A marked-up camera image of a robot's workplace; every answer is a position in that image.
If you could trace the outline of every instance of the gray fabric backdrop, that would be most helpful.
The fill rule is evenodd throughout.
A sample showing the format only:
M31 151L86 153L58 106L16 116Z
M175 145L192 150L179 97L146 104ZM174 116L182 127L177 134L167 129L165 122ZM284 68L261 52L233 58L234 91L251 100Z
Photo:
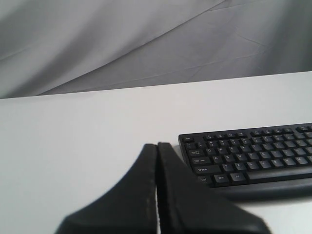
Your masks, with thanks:
M15 2L3 98L312 70L311 0Z

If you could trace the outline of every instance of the spacebar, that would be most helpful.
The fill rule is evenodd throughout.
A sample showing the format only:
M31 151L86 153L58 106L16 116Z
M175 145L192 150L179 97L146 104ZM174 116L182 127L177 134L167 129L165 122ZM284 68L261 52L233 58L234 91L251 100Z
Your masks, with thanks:
M312 167L293 167L267 171L247 172L247 177L250 183L310 178L312 177Z

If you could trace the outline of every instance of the white desk surface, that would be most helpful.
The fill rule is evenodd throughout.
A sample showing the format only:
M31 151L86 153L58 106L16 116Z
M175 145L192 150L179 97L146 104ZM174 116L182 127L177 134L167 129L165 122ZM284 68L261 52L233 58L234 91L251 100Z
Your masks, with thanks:
M312 72L0 100L0 233L52 234L108 191L146 142L312 122ZM310 234L312 198L240 204Z

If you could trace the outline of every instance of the black plastic object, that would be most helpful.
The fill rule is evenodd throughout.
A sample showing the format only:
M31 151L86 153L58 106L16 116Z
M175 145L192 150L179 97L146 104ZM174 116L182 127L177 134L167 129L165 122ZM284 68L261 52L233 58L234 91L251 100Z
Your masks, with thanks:
M181 162L169 143L158 144L157 199L164 234L269 234L259 217L212 189Z
M312 195L312 123L182 134L179 143L193 173L230 200Z
M66 217L57 234L156 234L156 146L138 159L104 196Z

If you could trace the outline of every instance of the black keyboard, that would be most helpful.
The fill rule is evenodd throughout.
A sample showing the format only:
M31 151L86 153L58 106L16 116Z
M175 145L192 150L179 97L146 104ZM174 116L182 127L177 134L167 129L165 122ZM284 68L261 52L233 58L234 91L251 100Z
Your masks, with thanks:
M312 123L179 135L198 180L231 200L312 195Z

